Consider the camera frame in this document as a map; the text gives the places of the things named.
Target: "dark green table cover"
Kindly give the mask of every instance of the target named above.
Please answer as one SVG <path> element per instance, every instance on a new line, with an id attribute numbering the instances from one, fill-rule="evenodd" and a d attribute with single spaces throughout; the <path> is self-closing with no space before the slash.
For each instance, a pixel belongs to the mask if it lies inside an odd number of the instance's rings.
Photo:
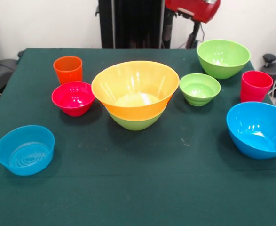
<path id="1" fill-rule="evenodd" d="M 87 82 L 130 60 L 158 61 L 181 77 L 203 72 L 194 50 L 26 50 L 0 100 L 0 138 L 42 125 L 55 135 L 55 156 L 30 177 L 0 165 L 0 226 L 276 226 L 276 159 L 245 157 L 227 131 L 241 73 L 220 81 L 204 107 L 177 90 L 154 125 L 133 132 L 97 100 L 78 118 L 54 106 L 52 64 L 65 55 L 83 60 Z"/>

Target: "green bowl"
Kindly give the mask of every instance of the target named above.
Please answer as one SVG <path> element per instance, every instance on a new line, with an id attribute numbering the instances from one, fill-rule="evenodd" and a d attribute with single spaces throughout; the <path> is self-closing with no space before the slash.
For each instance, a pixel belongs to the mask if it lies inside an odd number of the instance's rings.
<path id="1" fill-rule="evenodd" d="M 229 40 L 209 40 L 200 44 L 197 54 L 204 71 L 217 79 L 237 74 L 250 60 L 249 50 Z"/>
<path id="2" fill-rule="evenodd" d="M 139 131 L 139 130 L 146 129 L 147 127 L 149 127 L 153 123 L 155 123 L 159 119 L 159 117 L 162 115 L 163 111 L 153 118 L 141 120 L 141 121 L 125 120 L 125 119 L 118 118 L 117 116 L 113 115 L 110 112 L 109 112 L 109 114 L 113 118 L 113 120 L 116 123 L 118 123 L 120 126 L 122 126 L 123 128 L 132 130 L 132 131 Z"/>
<path id="3" fill-rule="evenodd" d="M 180 80 L 185 99 L 193 106 L 204 106 L 219 94 L 221 85 L 207 74 L 187 74 Z"/>

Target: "red cup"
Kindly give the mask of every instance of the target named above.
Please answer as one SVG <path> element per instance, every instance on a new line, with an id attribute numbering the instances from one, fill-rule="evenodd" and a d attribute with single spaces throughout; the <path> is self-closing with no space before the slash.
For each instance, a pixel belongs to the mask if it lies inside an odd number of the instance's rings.
<path id="1" fill-rule="evenodd" d="M 247 71 L 241 80 L 241 102 L 261 102 L 270 90 L 274 81 L 268 74 L 260 71 Z"/>
<path id="2" fill-rule="evenodd" d="M 82 60 L 76 56 L 64 56 L 53 63 L 59 83 L 82 81 Z"/>

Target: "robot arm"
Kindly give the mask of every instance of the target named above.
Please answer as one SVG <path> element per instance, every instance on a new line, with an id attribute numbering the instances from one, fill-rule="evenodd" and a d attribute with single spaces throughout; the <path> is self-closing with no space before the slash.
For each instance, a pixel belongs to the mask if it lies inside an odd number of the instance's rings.
<path id="1" fill-rule="evenodd" d="M 221 0 L 166 0 L 166 7 L 194 22 L 193 32 L 189 35 L 186 49 L 196 48 L 197 33 L 201 22 L 208 23 L 216 14 Z"/>

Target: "orange bowl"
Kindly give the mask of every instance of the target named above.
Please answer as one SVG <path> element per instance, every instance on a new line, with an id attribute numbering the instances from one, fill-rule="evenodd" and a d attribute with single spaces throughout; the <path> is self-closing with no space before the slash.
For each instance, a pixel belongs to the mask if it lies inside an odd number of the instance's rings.
<path id="1" fill-rule="evenodd" d="M 109 113 L 124 120 L 147 120 L 162 113 L 180 78 L 174 69 L 152 61 L 108 67 L 92 82 L 92 93 Z"/>

